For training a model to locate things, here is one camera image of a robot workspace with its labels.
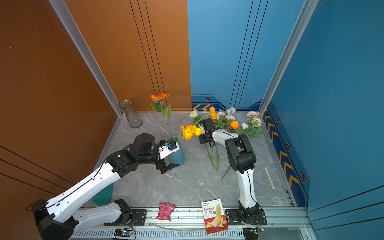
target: orange wall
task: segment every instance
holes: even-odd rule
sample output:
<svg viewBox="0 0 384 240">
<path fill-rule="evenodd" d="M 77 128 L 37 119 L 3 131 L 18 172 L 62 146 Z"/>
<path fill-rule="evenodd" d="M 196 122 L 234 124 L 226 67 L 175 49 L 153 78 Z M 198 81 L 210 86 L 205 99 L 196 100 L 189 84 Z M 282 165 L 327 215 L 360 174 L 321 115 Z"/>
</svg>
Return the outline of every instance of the orange wall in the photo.
<svg viewBox="0 0 384 240">
<path fill-rule="evenodd" d="M 191 109 L 186 0 L 65 3 L 118 101 L 147 111 L 165 92 L 173 110 Z"/>
<path fill-rule="evenodd" d="M 49 1 L 0 1 L 0 33 L 0 146 L 45 169 L 0 147 L 0 239 L 38 240 L 25 208 L 93 170 L 117 115 Z"/>
</svg>

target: orange flower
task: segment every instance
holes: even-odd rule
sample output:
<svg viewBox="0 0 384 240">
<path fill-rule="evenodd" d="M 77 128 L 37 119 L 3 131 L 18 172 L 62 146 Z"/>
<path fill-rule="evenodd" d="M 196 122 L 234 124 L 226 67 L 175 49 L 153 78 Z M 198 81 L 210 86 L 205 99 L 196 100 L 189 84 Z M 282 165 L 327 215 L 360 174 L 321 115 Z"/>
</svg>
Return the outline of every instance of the orange flower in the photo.
<svg viewBox="0 0 384 240">
<path fill-rule="evenodd" d="M 169 98 L 169 95 L 166 94 L 166 93 L 162 93 L 162 94 L 153 94 L 153 95 L 150 95 L 149 97 L 152 98 L 152 100 L 153 100 L 155 103 L 162 103 L 162 102 L 164 102 L 167 98 Z"/>
<path fill-rule="evenodd" d="M 195 128 L 195 131 L 194 131 L 194 133 L 195 133 L 195 135 L 196 135 L 196 136 L 200 136 L 200 135 L 201 135 L 201 133 L 202 133 L 202 132 L 201 132 L 201 128 L 198 128 L 198 127 L 197 127 L 197 128 Z"/>
<path fill-rule="evenodd" d="M 186 140 L 190 140 L 194 134 L 194 130 L 195 129 L 192 129 L 193 127 L 195 127 L 195 125 L 189 125 L 187 124 L 184 128 L 184 126 L 181 126 L 181 129 L 183 130 L 183 137 L 186 139 Z"/>
<path fill-rule="evenodd" d="M 233 129 L 236 129 L 239 127 L 239 122 L 238 121 L 231 122 L 231 124 L 229 124 L 229 126 Z"/>
<path fill-rule="evenodd" d="M 212 119 L 217 119 L 218 115 L 216 114 L 216 110 L 213 106 L 209 108 L 209 113 L 211 114 Z"/>
</svg>

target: metal frame edge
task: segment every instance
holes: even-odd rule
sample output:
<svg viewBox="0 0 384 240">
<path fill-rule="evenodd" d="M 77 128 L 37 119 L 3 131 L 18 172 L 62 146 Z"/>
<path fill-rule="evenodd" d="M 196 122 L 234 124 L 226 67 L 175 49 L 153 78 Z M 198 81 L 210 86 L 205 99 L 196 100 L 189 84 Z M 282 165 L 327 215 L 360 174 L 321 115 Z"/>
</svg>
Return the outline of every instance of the metal frame edge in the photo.
<svg viewBox="0 0 384 240">
<path fill-rule="evenodd" d="M 69 12 L 67 6 L 65 5 L 64 0 L 49 0 L 53 9 L 55 10 L 60 21 L 67 30 L 72 41 L 76 45 L 80 54 L 82 55 L 85 63 L 88 65 L 93 76 L 95 77 L 97 83 L 100 85 L 103 93 L 107 97 L 109 103 L 111 104 L 113 110 L 119 116 L 122 111 L 119 107 L 119 103 L 114 95 L 111 87 L 109 86 L 103 72 L 101 71 L 96 59 L 94 58 L 90 48 L 88 47 L 83 35 L 81 34 L 79 28 L 77 27 L 71 13 Z"/>
<path fill-rule="evenodd" d="M 275 93 L 277 86 L 279 85 L 279 82 L 285 72 L 285 69 L 287 68 L 288 63 L 291 60 L 291 57 L 297 47 L 297 44 L 301 39 L 301 36 L 303 35 L 303 32 L 313 14 L 314 9 L 316 8 L 317 3 L 318 0 L 306 0 L 303 4 L 299 17 L 296 20 L 295 26 L 293 27 L 291 35 L 285 46 L 284 52 L 281 55 L 275 73 L 272 76 L 271 82 L 268 85 L 268 88 L 263 97 L 263 101 L 260 105 L 259 112 L 262 116 L 264 115 L 269 101 L 271 101 L 272 96 Z"/>
<path fill-rule="evenodd" d="M 113 140 L 113 138 L 114 138 L 114 136 L 115 136 L 115 134 L 116 134 L 116 132 L 117 132 L 117 130 L 119 128 L 119 125 L 120 125 L 120 122 L 121 122 L 122 118 L 123 118 L 123 115 L 120 115 L 116 119 L 115 125 L 113 125 L 112 131 L 111 131 L 111 133 L 108 136 L 107 142 L 105 143 L 105 145 L 103 147 L 103 150 L 101 151 L 101 154 L 99 156 L 99 159 L 96 162 L 95 167 L 93 168 L 93 171 L 96 168 L 98 168 L 101 165 L 101 163 L 105 160 L 107 152 L 108 152 L 108 149 L 111 146 L 112 140 Z"/>
<path fill-rule="evenodd" d="M 277 168 L 277 172 L 279 173 L 280 180 L 283 183 L 283 186 L 287 189 L 288 195 L 289 195 L 290 199 L 292 200 L 294 207 L 297 207 L 297 203 L 296 203 L 295 197 L 293 196 L 293 192 L 289 186 L 289 183 L 288 183 L 288 180 L 287 180 L 285 174 L 283 173 L 283 169 L 281 168 L 279 157 L 277 156 L 277 153 L 275 151 L 275 146 L 273 145 L 271 138 L 269 136 L 265 135 L 265 133 L 268 132 L 268 128 L 266 127 L 266 125 L 263 121 L 262 121 L 262 128 L 263 128 L 263 133 L 264 133 L 264 136 L 266 139 L 266 143 L 268 145 L 269 151 L 271 152 L 271 155 L 273 158 L 273 162 L 275 163 L 275 166 Z"/>
</svg>

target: blue vase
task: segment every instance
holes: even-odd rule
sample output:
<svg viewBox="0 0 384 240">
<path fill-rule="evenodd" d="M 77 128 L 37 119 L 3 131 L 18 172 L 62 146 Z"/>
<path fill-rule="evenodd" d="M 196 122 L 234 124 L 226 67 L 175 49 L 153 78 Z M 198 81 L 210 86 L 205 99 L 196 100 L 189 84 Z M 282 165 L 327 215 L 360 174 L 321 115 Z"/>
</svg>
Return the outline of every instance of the blue vase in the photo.
<svg viewBox="0 0 384 240">
<path fill-rule="evenodd" d="M 107 205 L 111 201 L 112 190 L 113 184 L 106 186 L 103 190 L 101 190 L 95 196 L 92 197 L 93 203 L 98 206 Z"/>
<path fill-rule="evenodd" d="M 170 142 L 170 141 L 175 141 L 177 142 L 178 141 L 178 138 L 173 136 L 173 137 L 169 137 L 167 142 Z M 183 147 L 181 146 L 181 143 L 179 142 L 179 150 L 177 150 L 176 152 L 173 152 L 171 153 L 170 155 L 168 155 L 166 158 L 169 160 L 169 163 L 176 163 L 176 164 L 179 164 L 179 165 L 182 165 L 184 163 L 184 152 L 183 152 Z"/>
</svg>

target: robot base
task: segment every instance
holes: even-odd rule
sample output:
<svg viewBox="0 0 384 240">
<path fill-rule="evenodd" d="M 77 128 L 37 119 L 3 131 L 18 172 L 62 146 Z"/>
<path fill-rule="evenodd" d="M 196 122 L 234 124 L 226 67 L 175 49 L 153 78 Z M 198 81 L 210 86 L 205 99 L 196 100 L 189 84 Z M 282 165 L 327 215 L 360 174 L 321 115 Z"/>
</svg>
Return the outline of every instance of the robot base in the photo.
<svg viewBox="0 0 384 240">
<path fill-rule="evenodd" d="M 240 204 L 239 209 L 225 210 L 228 226 L 231 225 L 267 225 L 264 210 L 259 204 L 256 204 L 250 209 L 243 209 Z"/>
</svg>

